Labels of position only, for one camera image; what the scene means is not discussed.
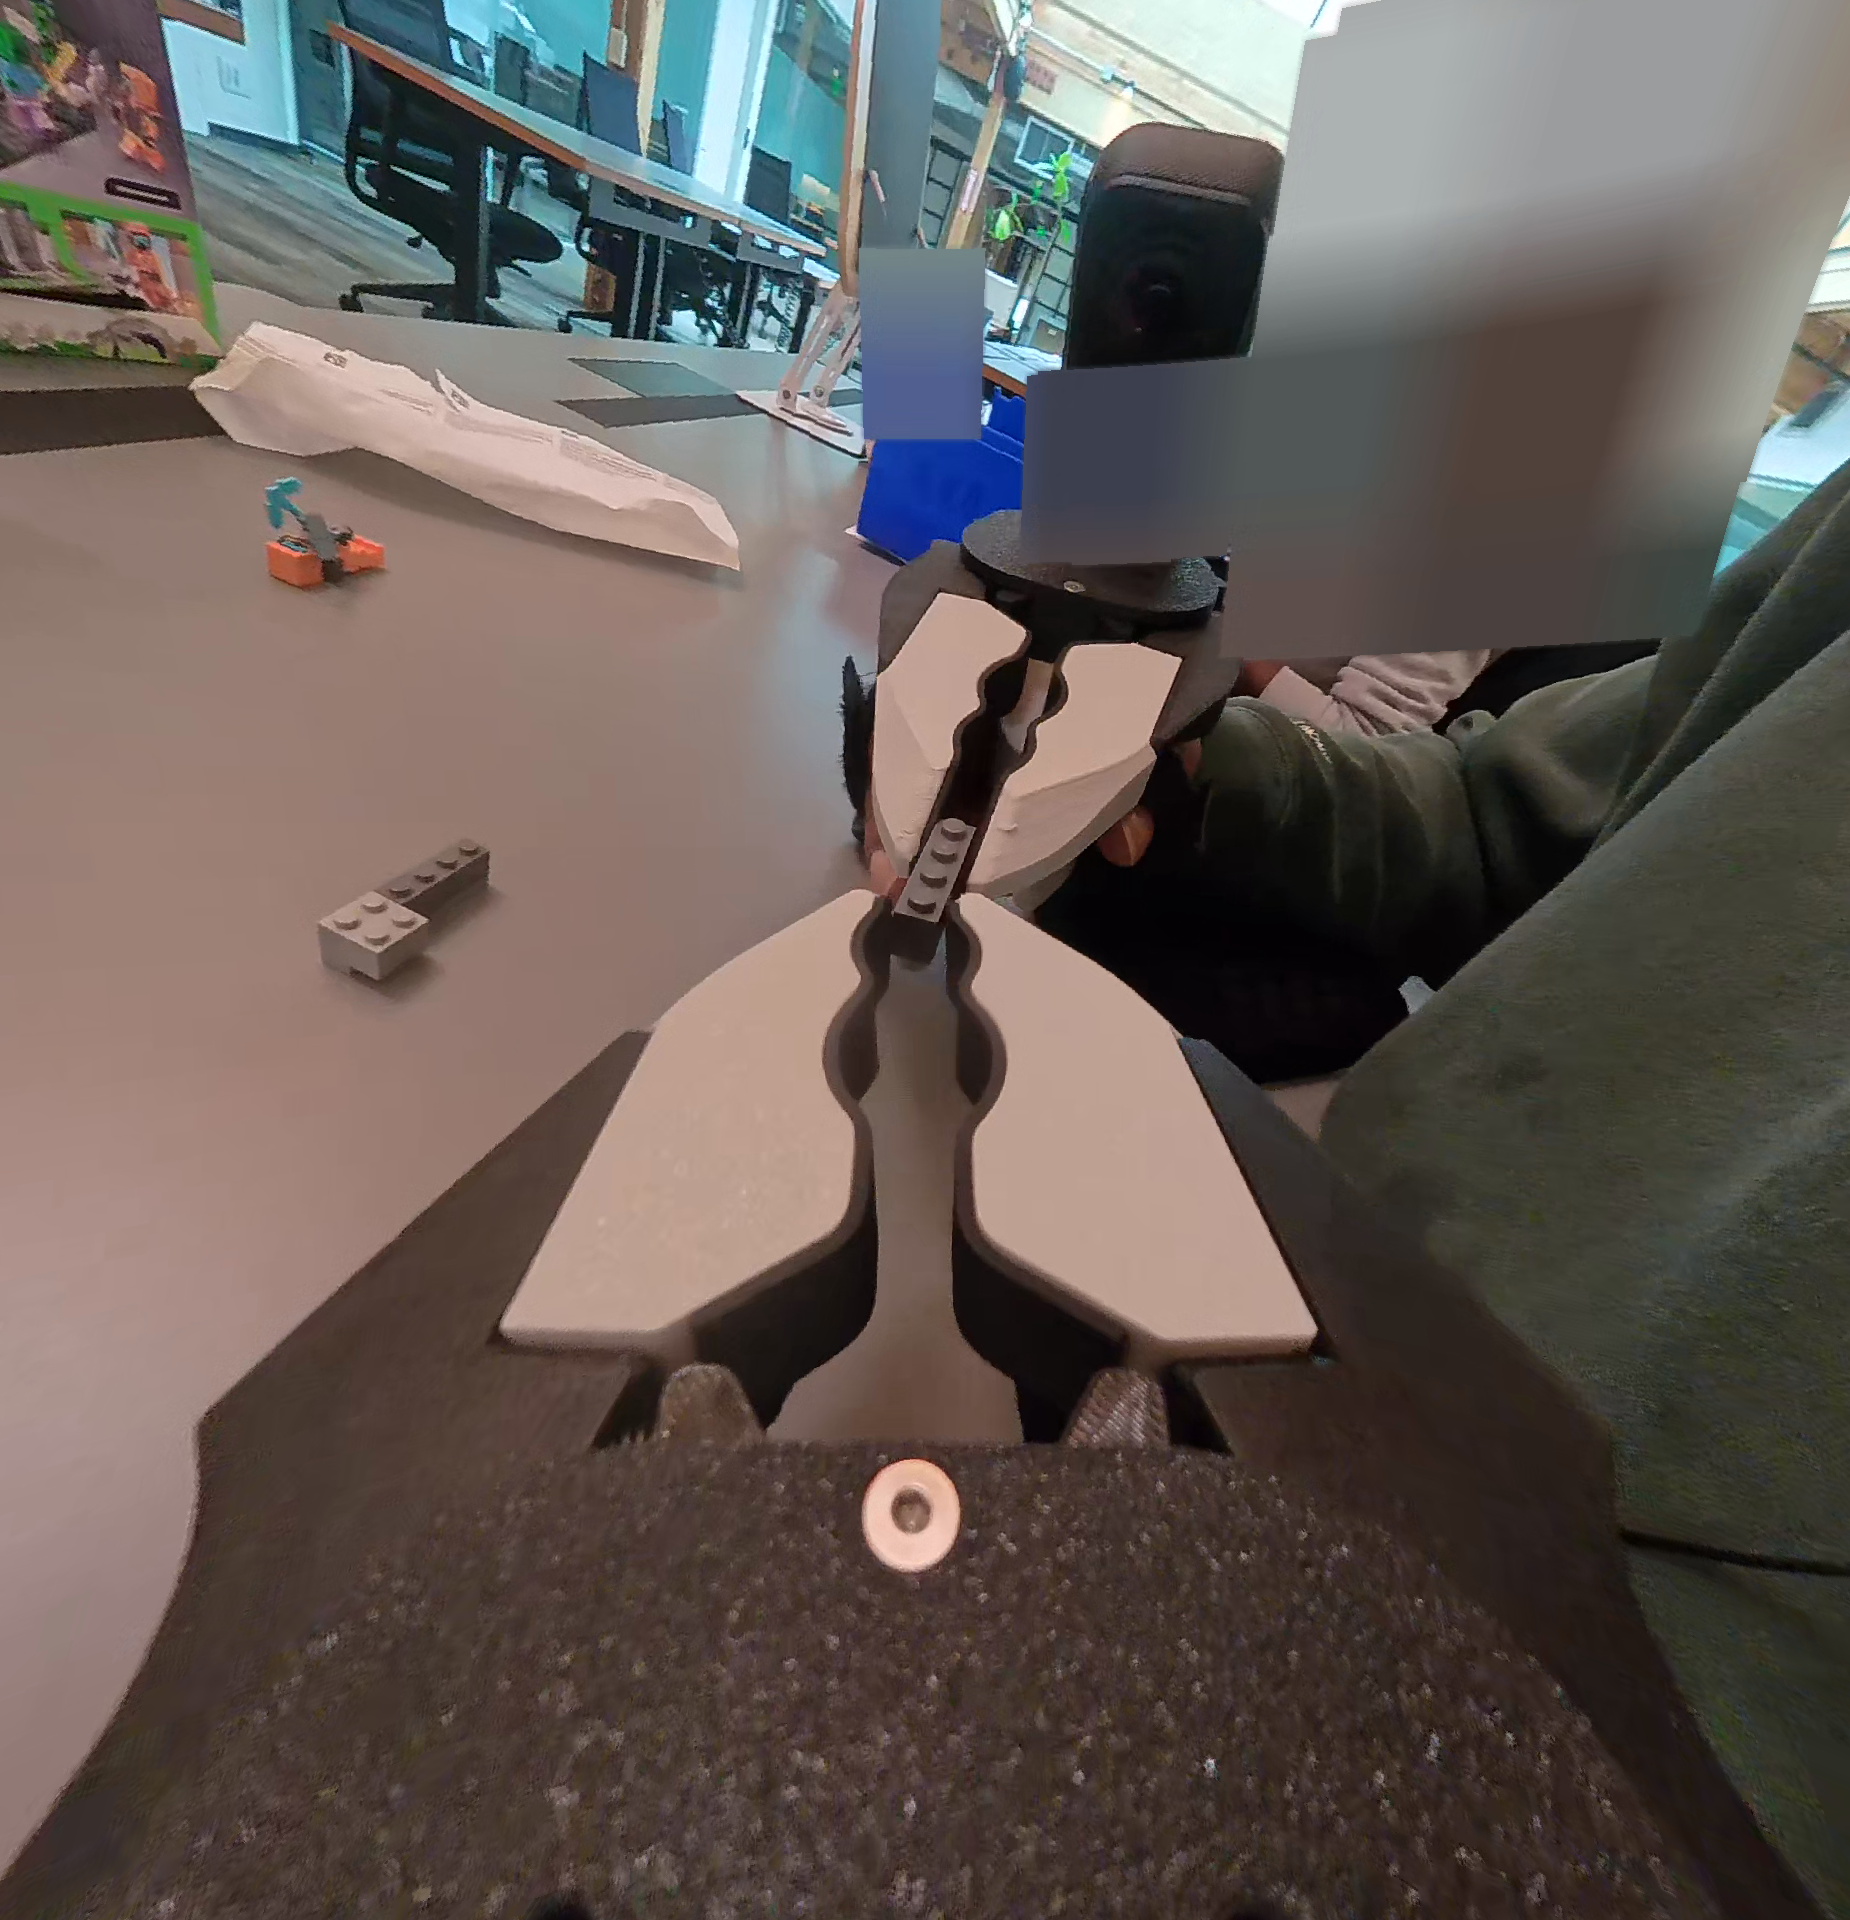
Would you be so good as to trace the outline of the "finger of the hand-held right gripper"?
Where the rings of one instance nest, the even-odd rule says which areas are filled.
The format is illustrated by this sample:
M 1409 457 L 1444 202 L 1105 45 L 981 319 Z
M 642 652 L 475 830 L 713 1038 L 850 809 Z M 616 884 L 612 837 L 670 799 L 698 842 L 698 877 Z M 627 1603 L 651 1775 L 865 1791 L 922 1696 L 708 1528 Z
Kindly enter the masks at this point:
M 1051 877 L 1018 873 L 991 814 L 1027 761 L 1051 703 L 1051 668 L 1028 654 L 1027 633 L 992 605 L 940 592 L 922 612 L 875 692 L 869 752 L 869 884 L 897 894 L 940 814 L 968 826 L 966 852 L 995 859 L 1007 879 L 966 891 L 1046 894 Z
M 1003 777 L 963 877 L 966 894 L 1033 890 L 1139 801 L 1181 665 L 1143 643 L 1085 643 L 1064 654 L 1064 701 L 1036 721 Z

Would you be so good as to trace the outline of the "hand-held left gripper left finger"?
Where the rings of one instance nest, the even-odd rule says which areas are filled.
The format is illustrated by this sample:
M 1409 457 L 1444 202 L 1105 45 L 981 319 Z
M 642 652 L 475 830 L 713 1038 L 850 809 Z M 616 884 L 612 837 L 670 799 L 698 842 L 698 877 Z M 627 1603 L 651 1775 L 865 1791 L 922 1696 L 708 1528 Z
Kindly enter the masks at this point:
M 886 913 L 844 894 L 653 1025 L 500 1320 L 508 1344 L 719 1365 L 773 1425 L 865 1331 Z

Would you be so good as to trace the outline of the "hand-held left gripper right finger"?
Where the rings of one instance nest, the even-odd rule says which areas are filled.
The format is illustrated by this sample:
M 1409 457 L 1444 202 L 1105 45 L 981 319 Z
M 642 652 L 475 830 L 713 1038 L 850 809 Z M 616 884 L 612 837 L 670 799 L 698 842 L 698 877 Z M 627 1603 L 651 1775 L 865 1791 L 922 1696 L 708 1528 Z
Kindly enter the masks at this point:
M 1175 1030 L 1010 910 L 947 926 L 959 1336 L 1060 1428 L 1110 1368 L 1305 1356 L 1316 1324 Z

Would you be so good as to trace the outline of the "dark grey narrow brick plate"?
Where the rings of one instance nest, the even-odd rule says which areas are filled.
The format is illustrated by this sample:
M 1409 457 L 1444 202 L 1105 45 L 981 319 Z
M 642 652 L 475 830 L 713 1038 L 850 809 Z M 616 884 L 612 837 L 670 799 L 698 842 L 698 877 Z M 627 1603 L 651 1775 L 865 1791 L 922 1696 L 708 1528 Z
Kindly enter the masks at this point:
M 889 951 L 907 965 L 926 965 L 940 945 L 963 870 L 970 859 L 973 830 L 942 818 L 933 823 L 889 908 Z

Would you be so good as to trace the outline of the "grey desk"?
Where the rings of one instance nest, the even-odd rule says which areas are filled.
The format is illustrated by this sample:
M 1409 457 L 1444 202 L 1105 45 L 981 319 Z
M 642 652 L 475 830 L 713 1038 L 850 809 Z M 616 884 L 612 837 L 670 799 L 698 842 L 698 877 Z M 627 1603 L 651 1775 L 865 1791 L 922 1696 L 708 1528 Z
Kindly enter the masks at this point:
M 0 457 L 0 1876 L 165 1612 L 209 1406 L 629 1027 L 857 877 L 861 468 L 768 419 L 598 428 L 548 333 L 269 319 L 710 494 L 742 571 L 374 458 Z M 294 476 L 385 568 L 269 575 Z M 385 983 L 314 926 L 458 837 Z

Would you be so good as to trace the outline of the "pale grey cloth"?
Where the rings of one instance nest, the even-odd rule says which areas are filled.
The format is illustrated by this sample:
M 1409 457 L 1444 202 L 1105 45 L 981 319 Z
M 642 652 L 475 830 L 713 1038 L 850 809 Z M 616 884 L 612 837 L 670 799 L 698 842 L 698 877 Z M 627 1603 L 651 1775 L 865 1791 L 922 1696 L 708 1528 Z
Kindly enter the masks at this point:
M 1496 658 L 1462 652 L 1256 660 L 1242 665 L 1238 692 L 1316 731 L 1367 738 L 1433 731 Z

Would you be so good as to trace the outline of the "perforated wooden stand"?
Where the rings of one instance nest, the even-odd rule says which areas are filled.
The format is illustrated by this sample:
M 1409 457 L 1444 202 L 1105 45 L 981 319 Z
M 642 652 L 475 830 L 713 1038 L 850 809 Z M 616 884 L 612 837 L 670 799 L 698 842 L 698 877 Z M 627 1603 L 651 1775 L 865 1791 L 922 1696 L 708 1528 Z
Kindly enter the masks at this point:
M 876 182 L 876 174 L 868 174 L 862 158 L 846 158 L 840 182 L 840 275 L 828 290 L 792 367 L 781 375 L 773 389 L 737 394 L 746 408 L 792 425 L 797 431 L 822 444 L 832 444 L 855 461 L 865 458 L 865 431 L 862 425 L 855 425 L 832 408 L 832 389 L 859 349 L 859 243 L 865 186 L 872 186 L 876 201 L 882 201 L 882 187 Z

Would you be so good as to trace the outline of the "grey L-shaped brick assembly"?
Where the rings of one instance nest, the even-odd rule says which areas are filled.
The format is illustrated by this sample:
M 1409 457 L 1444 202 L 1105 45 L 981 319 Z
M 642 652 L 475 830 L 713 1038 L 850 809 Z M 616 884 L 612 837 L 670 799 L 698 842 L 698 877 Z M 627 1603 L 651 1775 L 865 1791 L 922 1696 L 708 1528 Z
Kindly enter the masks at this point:
M 314 941 L 323 966 L 385 983 L 432 942 L 435 926 L 488 880 L 488 845 L 458 837 L 378 887 L 318 919 Z

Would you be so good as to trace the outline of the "green potted plant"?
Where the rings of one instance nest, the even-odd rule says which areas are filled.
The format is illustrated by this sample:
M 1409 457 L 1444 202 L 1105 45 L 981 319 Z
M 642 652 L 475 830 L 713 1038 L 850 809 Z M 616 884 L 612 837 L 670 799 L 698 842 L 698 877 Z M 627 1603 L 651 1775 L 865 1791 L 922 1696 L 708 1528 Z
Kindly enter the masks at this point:
M 985 218 L 991 269 L 1022 275 L 1044 257 L 1069 220 L 1072 172 L 1078 153 L 1065 148 L 1034 163 L 1022 182 L 1001 182 Z

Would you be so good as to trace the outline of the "white paper bag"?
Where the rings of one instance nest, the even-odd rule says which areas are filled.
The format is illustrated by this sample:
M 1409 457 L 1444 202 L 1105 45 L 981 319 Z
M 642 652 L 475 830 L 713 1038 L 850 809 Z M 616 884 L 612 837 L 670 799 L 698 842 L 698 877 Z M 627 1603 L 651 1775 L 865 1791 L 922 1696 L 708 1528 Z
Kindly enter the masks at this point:
M 224 433 L 292 458 L 365 452 L 548 531 L 739 568 L 719 503 L 586 433 L 429 379 L 249 324 L 192 394 Z

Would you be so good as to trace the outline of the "dark grey column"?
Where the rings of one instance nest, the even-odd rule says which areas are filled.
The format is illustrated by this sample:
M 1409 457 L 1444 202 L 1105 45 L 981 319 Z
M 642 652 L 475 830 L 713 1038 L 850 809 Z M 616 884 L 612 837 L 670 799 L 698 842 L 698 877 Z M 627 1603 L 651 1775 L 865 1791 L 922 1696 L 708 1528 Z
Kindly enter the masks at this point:
M 914 243 L 931 156 L 940 19 L 940 2 L 875 4 L 862 163 L 878 186 L 865 187 L 865 252 Z

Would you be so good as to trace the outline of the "black office chair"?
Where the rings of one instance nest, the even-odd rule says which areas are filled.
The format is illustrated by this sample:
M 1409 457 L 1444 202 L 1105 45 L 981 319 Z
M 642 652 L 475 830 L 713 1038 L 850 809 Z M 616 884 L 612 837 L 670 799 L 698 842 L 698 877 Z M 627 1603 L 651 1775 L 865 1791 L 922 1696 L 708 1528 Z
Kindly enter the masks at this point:
M 451 281 L 358 281 L 338 309 L 361 299 L 424 299 L 424 318 L 502 327 L 500 269 L 548 264 L 560 257 L 556 236 L 495 202 L 488 187 L 487 125 L 429 95 L 424 87 L 390 74 L 348 52 L 350 109 L 346 180 L 356 201 L 410 230 L 456 270 Z
M 790 225 L 790 163 L 764 150 L 751 153 L 745 204 Z M 767 327 L 773 351 L 795 351 L 811 313 L 806 257 L 745 233 L 739 237 L 739 296 L 735 306 L 735 345 L 751 349 L 756 324 Z
M 577 130 L 621 155 L 648 156 L 629 72 L 583 60 Z M 573 333 L 583 319 L 607 324 L 616 340 L 650 340 L 663 296 L 664 233 L 680 214 L 622 186 L 582 177 L 565 198 L 577 207 L 574 245 L 587 277 L 583 302 L 556 319 L 556 331 Z

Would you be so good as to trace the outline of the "orange and teal brick figure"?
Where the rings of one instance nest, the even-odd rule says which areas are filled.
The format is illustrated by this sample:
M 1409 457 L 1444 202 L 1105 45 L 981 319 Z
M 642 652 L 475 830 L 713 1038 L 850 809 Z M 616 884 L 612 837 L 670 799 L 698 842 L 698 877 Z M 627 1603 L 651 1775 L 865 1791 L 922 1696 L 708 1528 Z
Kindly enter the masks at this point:
M 270 482 L 263 514 L 269 575 L 290 588 L 312 591 L 385 568 L 385 548 L 350 527 L 332 525 L 301 499 L 303 484 L 288 476 Z

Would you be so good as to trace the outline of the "long wooden office table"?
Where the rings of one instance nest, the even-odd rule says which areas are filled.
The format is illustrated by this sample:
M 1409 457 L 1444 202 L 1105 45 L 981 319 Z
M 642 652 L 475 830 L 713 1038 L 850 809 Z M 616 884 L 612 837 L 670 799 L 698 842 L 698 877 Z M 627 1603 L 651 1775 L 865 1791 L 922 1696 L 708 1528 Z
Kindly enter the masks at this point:
M 475 114 L 490 132 L 488 174 L 495 156 L 539 156 L 541 160 L 562 165 L 574 177 L 616 182 L 635 194 L 676 207 L 680 220 L 664 233 L 664 253 L 706 252 L 713 257 L 713 264 L 725 264 L 739 274 L 739 237 L 751 233 L 768 245 L 802 253 L 806 257 L 811 290 L 817 285 L 832 287 L 840 275 L 828 269 L 828 250 L 823 243 L 817 243 L 792 228 L 781 228 L 780 223 L 753 212 L 749 204 L 730 202 L 698 186 L 692 177 L 655 165 L 648 156 L 635 158 L 621 155 L 612 146 L 592 141 L 574 128 L 565 128 L 534 110 L 511 103 L 453 70 L 419 60 L 399 45 L 385 45 L 374 35 L 361 33 L 352 25 L 352 15 L 346 11 L 342 14 L 342 19 L 331 25 L 331 35 L 336 47 L 344 47 L 348 52 L 358 52 L 364 60 L 385 69 L 390 74 L 424 87 L 429 95 L 444 100 L 458 110 Z

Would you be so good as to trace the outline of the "toy brick set box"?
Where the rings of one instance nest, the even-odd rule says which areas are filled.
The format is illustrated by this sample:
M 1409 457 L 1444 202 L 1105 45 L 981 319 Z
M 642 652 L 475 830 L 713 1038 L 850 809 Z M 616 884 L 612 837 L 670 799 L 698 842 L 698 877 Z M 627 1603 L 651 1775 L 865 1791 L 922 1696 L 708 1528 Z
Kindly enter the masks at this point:
M 154 2 L 0 2 L 0 351 L 217 362 Z

